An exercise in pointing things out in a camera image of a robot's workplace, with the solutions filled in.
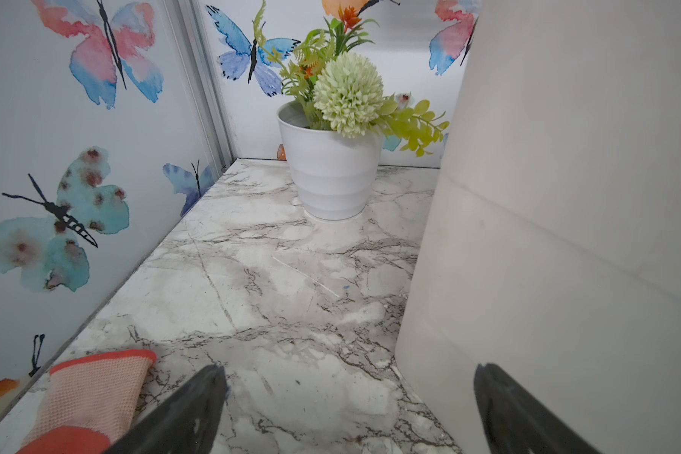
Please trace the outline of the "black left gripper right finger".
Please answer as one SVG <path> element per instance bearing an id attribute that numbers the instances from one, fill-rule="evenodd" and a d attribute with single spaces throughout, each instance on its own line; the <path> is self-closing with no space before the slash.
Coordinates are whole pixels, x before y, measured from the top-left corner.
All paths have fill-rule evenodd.
<path id="1" fill-rule="evenodd" d="M 598 454 L 499 365 L 478 365 L 473 387 L 491 453 Z"/>

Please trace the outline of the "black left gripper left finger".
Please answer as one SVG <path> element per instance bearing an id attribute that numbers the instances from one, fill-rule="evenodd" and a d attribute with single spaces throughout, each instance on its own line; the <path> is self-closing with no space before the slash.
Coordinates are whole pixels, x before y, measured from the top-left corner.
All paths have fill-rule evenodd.
<path id="1" fill-rule="evenodd" d="M 107 451 L 209 453 L 227 395 L 224 368 L 207 365 Z"/>

